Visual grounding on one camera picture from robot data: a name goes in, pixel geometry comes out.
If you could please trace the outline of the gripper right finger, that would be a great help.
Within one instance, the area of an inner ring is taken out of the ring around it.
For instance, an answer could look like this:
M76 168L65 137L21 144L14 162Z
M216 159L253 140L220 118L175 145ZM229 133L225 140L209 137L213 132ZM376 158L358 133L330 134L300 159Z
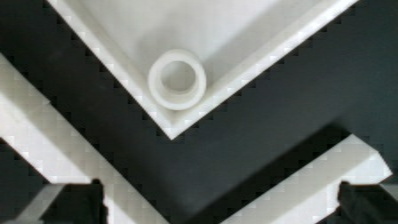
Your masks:
M337 203L326 224L398 224L398 184L342 182Z

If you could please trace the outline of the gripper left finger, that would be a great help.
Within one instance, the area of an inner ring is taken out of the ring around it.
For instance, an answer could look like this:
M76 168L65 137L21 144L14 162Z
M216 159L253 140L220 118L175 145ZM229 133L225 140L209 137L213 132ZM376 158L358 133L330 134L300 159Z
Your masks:
M97 179L85 184L47 184L10 224L108 224L102 200Z

